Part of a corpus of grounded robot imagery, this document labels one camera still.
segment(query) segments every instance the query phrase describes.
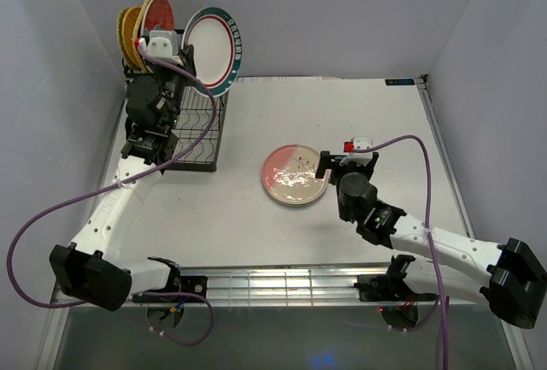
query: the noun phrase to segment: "wall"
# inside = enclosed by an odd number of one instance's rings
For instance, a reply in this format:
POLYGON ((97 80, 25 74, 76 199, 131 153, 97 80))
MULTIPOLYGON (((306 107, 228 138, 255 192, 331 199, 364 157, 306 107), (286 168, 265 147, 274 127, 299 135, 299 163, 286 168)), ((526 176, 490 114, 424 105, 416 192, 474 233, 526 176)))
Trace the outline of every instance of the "wall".
MULTIPOLYGON (((123 82, 79 0, 0 0, 0 250, 31 216, 97 185, 123 82)), ((85 217, 85 205, 30 229, 15 273, 49 301, 48 256, 85 217)), ((0 367, 33 368, 48 312, 24 303, 0 274, 0 367)))
MULTIPOLYGON (((81 0, 112 59, 120 9, 144 0, 81 0)), ((235 18, 244 75, 384 78, 429 73, 468 0, 171 0, 184 28, 200 8, 235 18)))
MULTIPOLYGON (((475 234, 521 238, 547 266, 547 0, 471 0, 432 71, 432 99, 475 234)), ((524 332, 537 368, 547 311, 524 332)))

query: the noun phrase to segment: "white table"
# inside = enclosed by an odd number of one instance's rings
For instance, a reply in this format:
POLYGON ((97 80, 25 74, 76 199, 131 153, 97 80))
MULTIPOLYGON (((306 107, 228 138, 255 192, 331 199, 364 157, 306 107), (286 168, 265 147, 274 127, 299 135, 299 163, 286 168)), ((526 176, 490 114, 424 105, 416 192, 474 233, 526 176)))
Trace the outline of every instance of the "white table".
MULTIPOLYGON (((368 244, 338 218, 333 186, 307 208, 287 208, 268 197, 260 172, 284 144, 341 153, 351 137, 379 144, 409 133, 423 138, 431 157, 432 224, 465 234, 415 86, 386 86, 382 79, 239 82, 228 99, 217 172, 166 172, 133 222, 121 261, 153 255, 187 267, 389 261, 392 250, 368 244)), ((107 180, 124 142, 122 121, 107 180)), ((380 199, 423 218, 426 176, 415 142, 382 150, 372 183, 380 199)))

